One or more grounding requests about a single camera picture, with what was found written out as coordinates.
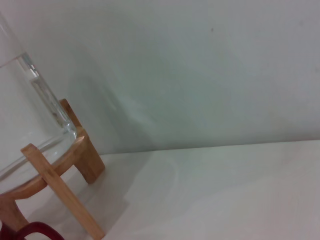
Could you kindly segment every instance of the wooden plant stand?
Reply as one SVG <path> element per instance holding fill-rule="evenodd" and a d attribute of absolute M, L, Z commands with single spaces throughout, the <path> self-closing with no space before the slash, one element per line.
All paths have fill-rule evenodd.
<path fill-rule="evenodd" d="M 60 104 L 77 128 L 76 140 L 52 165 L 34 145 L 29 144 L 21 149 L 39 175 L 0 195 L 0 220 L 15 231 L 27 225 L 28 221 L 20 212 L 16 200 L 27 199 L 49 185 L 91 237 L 94 240 L 101 240 L 105 233 L 60 176 L 74 165 L 85 181 L 92 184 L 104 171 L 105 165 L 67 100 L 62 99 Z"/>

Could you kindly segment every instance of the glass jar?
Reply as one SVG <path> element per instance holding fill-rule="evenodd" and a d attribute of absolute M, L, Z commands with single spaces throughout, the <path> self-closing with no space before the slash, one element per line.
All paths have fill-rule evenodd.
<path fill-rule="evenodd" d="M 20 149 L 32 143 L 53 163 L 76 128 L 0 14 L 0 194 L 38 173 Z"/>

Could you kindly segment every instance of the red object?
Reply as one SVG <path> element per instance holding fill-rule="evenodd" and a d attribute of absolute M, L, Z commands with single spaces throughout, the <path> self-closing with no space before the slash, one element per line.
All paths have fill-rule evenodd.
<path fill-rule="evenodd" d="M 41 233 L 51 240 L 65 240 L 56 230 L 42 222 L 32 222 L 15 232 L 10 227 L 2 223 L 0 229 L 0 240 L 25 240 L 29 234 Z"/>

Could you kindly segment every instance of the white wall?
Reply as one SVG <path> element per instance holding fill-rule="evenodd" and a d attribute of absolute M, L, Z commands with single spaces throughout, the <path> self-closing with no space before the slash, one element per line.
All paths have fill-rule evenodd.
<path fill-rule="evenodd" d="M 100 153 L 320 138 L 318 0 L 2 0 Z"/>

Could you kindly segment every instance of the water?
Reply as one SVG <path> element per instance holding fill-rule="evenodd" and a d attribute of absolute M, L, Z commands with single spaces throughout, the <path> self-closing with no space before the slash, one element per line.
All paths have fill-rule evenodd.
<path fill-rule="evenodd" d="M 32 143 L 53 163 L 70 148 L 76 134 L 26 53 L 0 66 L 0 193 L 38 174 L 21 148 Z"/>

